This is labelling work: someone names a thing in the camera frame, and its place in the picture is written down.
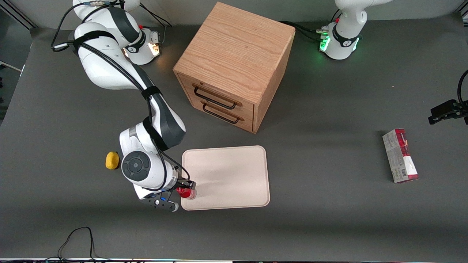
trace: wooden drawer cabinet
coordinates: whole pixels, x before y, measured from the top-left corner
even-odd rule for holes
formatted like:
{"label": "wooden drawer cabinet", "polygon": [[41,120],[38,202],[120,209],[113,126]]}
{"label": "wooden drawer cabinet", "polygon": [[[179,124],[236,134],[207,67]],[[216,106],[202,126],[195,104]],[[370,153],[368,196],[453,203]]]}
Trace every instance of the wooden drawer cabinet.
{"label": "wooden drawer cabinet", "polygon": [[256,133],[293,38],[293,27],[218,2],[174,73],[194,108]]}

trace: gray tabletop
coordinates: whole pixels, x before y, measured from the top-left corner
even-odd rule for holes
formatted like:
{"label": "gray tabletop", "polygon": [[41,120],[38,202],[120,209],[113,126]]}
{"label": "gray tabletop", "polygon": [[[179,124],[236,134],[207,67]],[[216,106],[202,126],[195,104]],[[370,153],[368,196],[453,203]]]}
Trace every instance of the gray tabletop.
{"label": "gray tabletop", "polygon": [[[89,226],[113,258],[468,262],[468,127],[427,121],[468,68],[460,15],[369,22],[344,61],[297,34],[255,135],[190,106],[172,67],[196,31],[168,29],[162,56],[143,66],[187,127],[167,152],[262,145],[270,204],[169,213],[138,202],[104,159],[146,116],[141,95],[95,86],[38,29],[0,127],[2,257],[52,256]],[[394,128],[407,131],[419,181],[392,181],[381,136]],[[88,242],[77,233],[65,256],[87,257]]]}

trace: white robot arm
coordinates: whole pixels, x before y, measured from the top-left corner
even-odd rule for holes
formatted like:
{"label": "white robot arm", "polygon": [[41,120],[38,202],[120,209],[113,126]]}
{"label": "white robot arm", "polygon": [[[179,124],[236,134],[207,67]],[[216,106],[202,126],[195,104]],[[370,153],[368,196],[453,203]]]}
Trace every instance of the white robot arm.
{"label": "white robot arm", "polygon": [[[73,0],[73,5],[91,3],[89,0]],[[82,23],[96,22],[107,28],[117,40],[120,48],[137,65],[144,65],[160,54],[159,34],[149,29],[140,28],[135,19],[128,13],[140,5],[140,0],[127,0],[123,8],[103,8],[111,2],[93,1],[97,4],[80,5],[74,11],[83,20]]]}
{"label": "white robot arm", "polygon": [[[80,7],[76,10],[80,17],[88,16],[95,9],[83,5]],[[142,203],[176,211],[178,204],[169,201],[172,191],[181,188],[194,191],[195,183],[190,178],[182,178],[178,167],[164,160],[162,154],[181,143],[185,126],[148,75],[138,65],[129,62],[122,53],[123,47],[132,45],[133,38],[140,38],[144,34],[132,16],[120,8],[103,8],[89,15],[89,18],[90,21],[86,20],[75,29],[72,41],[56,45],[53,50],[64,45],[74,46],[89,79],[102,88],[138,89],[141,92],[147,101],[149,116],[120,133],[120,146],[124,155],[121,170],[125,178],[133,183]],[[142,49],[134,54],[141,59],[151,57]]]}
{"label": "white robot arm", "polygon": [[339,22],[322,27],[327,32],[320,50],[333,59],[345,59],[356,49],[359,33],[367,22],[367,7],[382,5],[392,0],[335,0],[341,9]]}

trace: drawer handle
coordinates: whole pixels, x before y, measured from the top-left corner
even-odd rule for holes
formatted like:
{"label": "drawer handle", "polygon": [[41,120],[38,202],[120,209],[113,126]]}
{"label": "drawer handle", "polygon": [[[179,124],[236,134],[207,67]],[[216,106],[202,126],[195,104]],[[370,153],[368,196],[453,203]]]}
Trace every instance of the drawer handle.
{"label": "drawer handle", "polygon": [[235,121],[232,121],[232,120],[230,120],[230,119],[226,119],[226,118],[224,118],[223,116],[220,116],[220,115],[218,115],[218,114],[216,114],[216,113],[214,113],[214,112],[212,112],[212,111],[209,111],[209,110],[205,109],[205,107],[206,107],[206,103],[203,103],[203,111],[205,111],[206,113],[211,114],[211,115],[213,115],[213,116],[215,116],[215,117],[217,117],[217,118],[220,118],[220,119],[222,119],[223,121],[227,121],[227,122],[229,122],[229,123],[231,123],[231,124],[236,124],[236,123],[239,122],[239,119],[240,119],[239,117],[237,117]]}
{"label": "drawer handle", "polygon": [[227,105],[224,105],[224,104],[222,104],[222,103],[220,103],[220,102],[217,102],[217,101],[215,101],[215,100],[212,100],[212,99],[208,98],[207,96],[203,96],[203,95],[197,93],[197,91],[198,91],[198,87],[195,87],[195,89],[193,90],[193,92],[194,92],[195,95],[197,95],[198,97],[200,97],[200,98],[202,98],[202,99],[206,99],[207,101],[212,102],[212,103],[214,103],[214,104],[216,104],[216,105],[218,105],[218,106],[221,106],[221,107],[223,107],[223,108],[226,108],[226,109],[228,109],[228,110],[232,110],[232,109],[234,109],[234,107],[236,106],[236,103],[235,103],[235,102],[234,102],[234,104],[233,104],[232,106],[227,106]]}

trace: cardboard box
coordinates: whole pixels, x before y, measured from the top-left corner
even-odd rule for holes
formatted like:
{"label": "cardboard box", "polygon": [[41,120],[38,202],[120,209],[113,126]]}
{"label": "cardboard box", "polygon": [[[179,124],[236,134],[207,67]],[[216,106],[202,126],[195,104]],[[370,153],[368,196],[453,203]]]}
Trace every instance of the cardboard box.
{"label": "cardboard box", "polygon": [[383,137],[393,181],[404,183],[419,179],[413,160],[408,152],[405,129],[394,129]]}

